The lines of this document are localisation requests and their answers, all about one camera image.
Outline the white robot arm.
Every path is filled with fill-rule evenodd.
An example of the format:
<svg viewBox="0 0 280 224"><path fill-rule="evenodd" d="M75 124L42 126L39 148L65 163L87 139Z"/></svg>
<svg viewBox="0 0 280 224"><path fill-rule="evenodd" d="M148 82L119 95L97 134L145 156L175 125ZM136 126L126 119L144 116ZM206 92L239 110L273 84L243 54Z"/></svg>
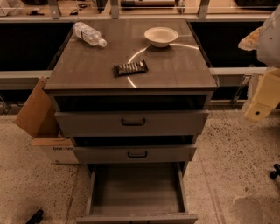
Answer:
<svg viewBox="0 0 280 224"><path fill-rule="evenodd" d="M238 47L256 50L257 59L268 67L258 76L255 92L244 112L248 121L259 122L280 103L280 5L261 27L243 38Z"/></svg>

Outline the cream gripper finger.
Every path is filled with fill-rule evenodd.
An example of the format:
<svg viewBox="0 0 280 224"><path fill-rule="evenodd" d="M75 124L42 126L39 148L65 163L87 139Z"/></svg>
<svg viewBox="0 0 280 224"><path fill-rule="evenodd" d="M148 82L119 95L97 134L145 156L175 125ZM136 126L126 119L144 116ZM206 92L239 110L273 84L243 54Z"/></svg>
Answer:
<svg viewBox="0 0 280 224"><path fill-rule="evenodd" d="M268 68L254 73L248 84L248 99L244 106L246 120L257 123L266 118L280 103L280 68Z"/></svg>

